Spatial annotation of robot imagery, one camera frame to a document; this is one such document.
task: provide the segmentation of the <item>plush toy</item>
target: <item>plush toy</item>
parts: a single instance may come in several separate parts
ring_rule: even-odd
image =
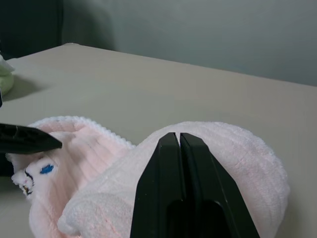
[[[2,95],[5,95],[13,87],[13,71],[14,68],[0,55],[0,91]]]

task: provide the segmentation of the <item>gray wall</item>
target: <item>gray wall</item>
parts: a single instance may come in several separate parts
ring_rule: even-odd
[[[64,0],[65,42],[317,86],[317,0]]]

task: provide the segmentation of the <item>pink towel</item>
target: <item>pink towel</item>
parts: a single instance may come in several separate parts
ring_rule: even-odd
[[[32,202],[36,238],[129,238],[138,179],[158,140],[171,131],[204,140],[237,182],[261,238],[273,238],[283,219],[289,186],[281,161],[237,126],[184,122],[154,132],[136,148],[83,118],[46,119],[33,126],[63,142],[60,150],[10,155],[12,179]]]

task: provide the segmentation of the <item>blue eye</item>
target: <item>blue eye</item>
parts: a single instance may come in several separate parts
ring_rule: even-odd
[[[44,174],[48,174],[50,172],[52,172],[54,166],[53,165],[46,165],[45,167],[43,167],[40,171],[40,174],[44,175]]]

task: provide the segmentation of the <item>white table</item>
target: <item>white table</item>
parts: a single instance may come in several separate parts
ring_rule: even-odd
[[[317,237],[317,87],[69,44],[20,59],[0,121],[85,116],[137,144],[185,120],[251,130],[283,160],[292,189],[278,238]],[[31,238],[29,204],[0,179],[1,237]]]

